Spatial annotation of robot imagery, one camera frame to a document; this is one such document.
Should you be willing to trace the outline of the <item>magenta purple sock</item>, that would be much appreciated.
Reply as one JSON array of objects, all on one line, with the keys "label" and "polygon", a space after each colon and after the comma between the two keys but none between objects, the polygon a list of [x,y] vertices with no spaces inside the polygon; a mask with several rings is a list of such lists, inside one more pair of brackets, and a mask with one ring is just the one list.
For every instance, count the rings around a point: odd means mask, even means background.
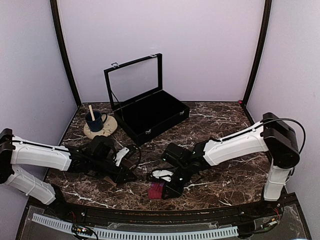
[{"label": "magenta purple sock", "polygon": [[149,199],[162,199],[164,182],[152,182],[148,189]]}]

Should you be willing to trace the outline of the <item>black display box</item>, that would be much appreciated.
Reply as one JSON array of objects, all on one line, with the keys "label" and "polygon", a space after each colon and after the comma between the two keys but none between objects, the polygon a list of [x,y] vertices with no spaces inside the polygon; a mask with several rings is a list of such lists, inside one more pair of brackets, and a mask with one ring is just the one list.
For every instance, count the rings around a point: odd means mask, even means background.
[{"label": "black display box", "polygon": [[112,63],[104,77],[114,117],[141,146],[189,118],[190,108],[163,89],[163,55]]}]

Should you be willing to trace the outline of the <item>cream brown sock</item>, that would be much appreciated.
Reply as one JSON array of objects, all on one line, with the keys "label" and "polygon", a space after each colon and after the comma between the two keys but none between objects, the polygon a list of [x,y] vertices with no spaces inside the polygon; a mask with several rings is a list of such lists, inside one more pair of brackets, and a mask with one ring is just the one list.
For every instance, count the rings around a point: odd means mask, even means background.
[{"label": "cream brown sock", "polygon": [[112,186],[116,187],[117,186],[117,183],[115,183],[109,176],[105,176],[103,178],[104,181],[110,183]]}]

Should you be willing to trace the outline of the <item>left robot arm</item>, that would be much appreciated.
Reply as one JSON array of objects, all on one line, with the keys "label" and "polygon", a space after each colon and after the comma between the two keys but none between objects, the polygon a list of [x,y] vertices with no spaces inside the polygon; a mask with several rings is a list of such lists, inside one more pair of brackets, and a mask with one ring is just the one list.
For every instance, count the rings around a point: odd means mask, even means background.
[{"label": "left robot arm", "polygon": [[96,178],[109,178],[123,184],[137,179],[133,173],[137,165],[128,162],[134,154],[142,157],[138,146],[130,144],[116,150],[109,136],[95,136],[79,147],[53,146],[22,139],[5,128],[0,133],[0,182],[50,206],[58,217],[67,218],[71,208],[64,202],[60,188],[36,178],[25,171],[23,165],[93,174]]}]

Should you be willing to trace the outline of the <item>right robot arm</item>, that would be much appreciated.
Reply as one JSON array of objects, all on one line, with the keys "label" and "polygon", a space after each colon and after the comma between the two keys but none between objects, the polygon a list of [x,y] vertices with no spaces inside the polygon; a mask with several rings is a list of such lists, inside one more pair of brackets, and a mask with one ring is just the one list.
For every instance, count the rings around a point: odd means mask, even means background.
[{"label": "right robot arm", "polygon": [[161,158],[174,170],[155,170],[151,176],[165,182],[163,199],[180,197],[185,184],[193,175],[229,160],[256,153],[270,153],[271,164],[263,187],[263,200],[255,205],[255,213],[266,217],[275,208],[294,168],[301,159],[304,145],[298,145],[295,130],[288,122],[297,124],[305,135],[303,125],[295,119],[277,117],[271,112],[263,114],[262,120],[252,126],[221,138],[210,138],[187,150],[170,143]]}]

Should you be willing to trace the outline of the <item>dark blue mug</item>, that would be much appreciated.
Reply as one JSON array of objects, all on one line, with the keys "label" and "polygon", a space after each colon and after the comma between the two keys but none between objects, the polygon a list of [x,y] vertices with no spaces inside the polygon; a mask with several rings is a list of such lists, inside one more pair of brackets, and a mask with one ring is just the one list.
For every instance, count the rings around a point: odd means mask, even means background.
[{"label": "dark blue mug", "polygon": [[99,132],[103,129],[104,123],[106,122],[108,115],[104,112],[93,111],[95,121],[92,121],[91,114],[88,112],[85,116],[85,121],[92,132]]}]

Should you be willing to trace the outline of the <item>green circuit board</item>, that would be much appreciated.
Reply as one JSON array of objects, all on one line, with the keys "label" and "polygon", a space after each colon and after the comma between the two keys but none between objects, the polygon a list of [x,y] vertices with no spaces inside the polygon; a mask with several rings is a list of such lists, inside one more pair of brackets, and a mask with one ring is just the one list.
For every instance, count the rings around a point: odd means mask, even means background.
[{"label": "green circuit board", "polygon": [[76,236],[92,236],[93,231],[90,228],[87,228],[85,226],[73,224],[71,226],[71,232],[75,234]]}]

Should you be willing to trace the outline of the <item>wooden stir stick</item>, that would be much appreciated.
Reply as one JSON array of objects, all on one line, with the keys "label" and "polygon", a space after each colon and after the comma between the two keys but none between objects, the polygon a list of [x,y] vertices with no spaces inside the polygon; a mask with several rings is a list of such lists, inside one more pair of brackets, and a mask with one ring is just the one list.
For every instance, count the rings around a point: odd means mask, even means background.
[{"label": "wooden stir stick", "polygon": [[91,104],[89,104],[88,105],[88,108],[89,108],[89,112],[90,112],[90,116],[91,116],[91,121],[95,121],[96,120],[96,118],[95,118],[95,114],[94,114],[94,111],[93,111],[93,108],[92,108],[92,105]]}]

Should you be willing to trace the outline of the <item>black front rail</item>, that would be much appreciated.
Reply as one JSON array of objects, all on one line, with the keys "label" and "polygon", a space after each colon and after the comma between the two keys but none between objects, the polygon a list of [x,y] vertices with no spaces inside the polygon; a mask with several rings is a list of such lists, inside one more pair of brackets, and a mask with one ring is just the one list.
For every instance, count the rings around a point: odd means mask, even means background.
[{"label": "black front rail", "polygon": [[264,200],[262,186],[228,186],[214,182],[190,184],[178,198],[149,198],[150,184],[133,183],[122,188],[102,186],[60,186],[58,191],[78,223],[107,225],[182,224],[208,220],[250,221],[282,212],[283,199]]}]

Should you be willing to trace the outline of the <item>left black frame post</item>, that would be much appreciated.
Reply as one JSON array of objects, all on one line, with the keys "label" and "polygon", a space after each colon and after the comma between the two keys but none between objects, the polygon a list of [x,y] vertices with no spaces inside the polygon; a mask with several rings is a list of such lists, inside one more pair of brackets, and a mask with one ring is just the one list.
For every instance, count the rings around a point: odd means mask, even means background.
[{"label": "left black frame post", "polygon": [[62,24],[60,19],[60,13],[58,9],[58,1],[50,0],[49,2],[50,2],[51,15],[52,15],[55,34],[56,34],[56,39],[57,39],[57,43],[60,51],[60,56],[62,59],[62,63],[64,66],[64,70],[65,70],[66,77],[71,89],[73,99],[75,101],[76,106],[79,108],[82,105],[82,101],[76,86],[76,82],[75,82],[74,75],[72,73],[72,68],[69,61],[69,56],[67,53],[67,48],[64,40],[64,34],[63,34],[63,29],[62,29]]}]

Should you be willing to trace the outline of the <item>black frame post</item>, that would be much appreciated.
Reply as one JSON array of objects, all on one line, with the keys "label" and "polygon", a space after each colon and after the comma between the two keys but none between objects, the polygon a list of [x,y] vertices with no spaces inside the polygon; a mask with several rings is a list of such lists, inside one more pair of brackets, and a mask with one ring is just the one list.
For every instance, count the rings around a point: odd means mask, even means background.
[{"label": "black frame post", "polygon": [[50,2],[51,15],[52,15],[55,34],[56,34],[56,39],[57,39],[57,43],[60,51],[60,56],[62,59],[62,63],[64,66],[64,70],[65,70],[66,77],[71,89],[73,99],[75,101],[76,106],[79,108],[82,105],[82,101],[76,86],[76,82],[75,82],[74,75],[72,73],[72,68],[69,61],[69,56],[67,53],[67,48],[64,40],[64,34],[63,34],[63,29],[62,29],[62,24],[60,19],[60,13],[58,9],[58,1],[50,0],[49,2]]},{"label": "black frame post", "polygon": [[260,62],[261,62],[261,58],[262,58],[262,54],[263,54],[263,50],[264,50],[264,45],[265,45],[265,41],[266,41],[269,20],[270,20],[270,15],[271,15],[271,8],[272,8],[272,0],[265,0],[257,47],[256,47],[256,51],[255,51],[248,83],[247,83],[247,86],[246,86],[246,89],[244,92],[244,96],[242,99],[242,103],[244,106],[247,106],[247,104],[249,102],[249,99],[250,99],[250,96],[251,96],[251,93],[252,93],[252,90],[254,87],[254,83],[255,83],[255,80],[257,77],[257,73],[258,73],[258,69],[260,66]]}]

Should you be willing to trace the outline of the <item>right black frame post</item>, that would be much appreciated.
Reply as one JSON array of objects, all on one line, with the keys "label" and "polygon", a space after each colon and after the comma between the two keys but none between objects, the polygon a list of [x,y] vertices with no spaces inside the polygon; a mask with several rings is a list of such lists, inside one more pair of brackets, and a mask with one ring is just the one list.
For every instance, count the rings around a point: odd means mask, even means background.
[{"label": "right black frame post", "polygon": [[257,47],[256,47],[256,51],[255,51],[248,83],[247,83],[247,86],[246,86],[246,89],[244,92],[244,96],[242,99],[242,103],[244,106],[247,106],[247,104],[249,102],[249,99],[250,99],[250,96],[251,96],[251,93],[252,93],[252,90],[254,87],[254,83],[255,83],[255,80],[257,77],[257,73],[258,73],[258,69],[260,66],[260,62],[261,62],[261,58],[262,58],[262,54],[263,54],[263,50],[264,50],[264,45],[265,45],[265,41],[266,41],[269,20],[270,20],[270,15],[271,15],[271,8],[272,8],[272,0],[265,0]]}]

